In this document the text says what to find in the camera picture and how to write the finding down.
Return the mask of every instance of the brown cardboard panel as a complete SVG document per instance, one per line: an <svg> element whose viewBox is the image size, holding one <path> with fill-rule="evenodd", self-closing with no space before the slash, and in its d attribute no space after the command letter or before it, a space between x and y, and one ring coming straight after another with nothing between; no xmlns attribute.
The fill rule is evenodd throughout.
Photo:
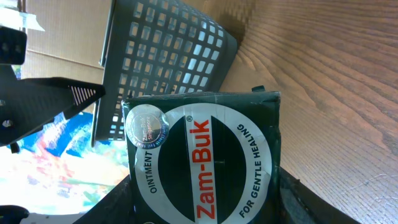
<svg viewBox="0 0 398 224"><path fill-rule="evenodd" d="M28 31L28 50L100 67L111 0L28 0L45 32Z"/></svg>
<svg viewBox="0 0 398 224"><path fill-rule="evenodd" d="M84 82L102 84L104 70L49 57L33 52L26 52L25 64L22 67L22 78L64 77ZM92 113L93 105L85 111Z"/></svg>

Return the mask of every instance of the basket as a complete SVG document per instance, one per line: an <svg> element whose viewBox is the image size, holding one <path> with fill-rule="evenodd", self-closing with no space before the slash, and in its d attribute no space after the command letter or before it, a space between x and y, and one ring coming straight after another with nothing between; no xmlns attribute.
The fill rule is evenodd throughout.
<svg viewBox="0 0 398 224"><path fill-rule="evenodd" d="M142 95L218 91L236 40L178 0L114 0L103 58L106 95L96 104L95 140L124 140L121 101Z"/></svg>

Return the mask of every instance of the plastic wrapper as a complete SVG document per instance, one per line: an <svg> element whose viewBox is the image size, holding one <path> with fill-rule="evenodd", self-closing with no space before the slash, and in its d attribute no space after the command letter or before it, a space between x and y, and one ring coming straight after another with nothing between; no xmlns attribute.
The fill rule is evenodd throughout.
<svg viewBox="0 0 398 224"><path fill-rule="evenodd" d="M122 105L135 223L278 223L278 92Z"/></svg>

